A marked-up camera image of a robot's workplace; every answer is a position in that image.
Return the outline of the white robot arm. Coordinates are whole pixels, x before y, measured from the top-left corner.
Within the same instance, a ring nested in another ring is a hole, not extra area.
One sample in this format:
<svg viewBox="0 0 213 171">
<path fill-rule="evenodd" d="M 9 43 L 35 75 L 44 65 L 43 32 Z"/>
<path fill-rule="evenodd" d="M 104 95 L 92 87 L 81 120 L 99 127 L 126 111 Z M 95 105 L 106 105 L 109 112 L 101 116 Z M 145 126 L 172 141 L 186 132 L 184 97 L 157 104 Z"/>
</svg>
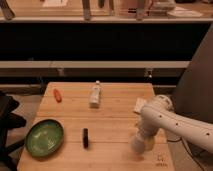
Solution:
<svg viewBox="0 0 213 171">
<path fill-rule="evenodd" d="M 213 124 L 180 116 L 173 112 L 171 99 L 157 95 L 151 100 L 138 98 L 134 107 L 141 120 L 131 140 L 131 148 L 142 154 L 154 147 L 154 137 L 160 128 L 173 132 L 206 151 L 213 153 Z"/>
</svg>

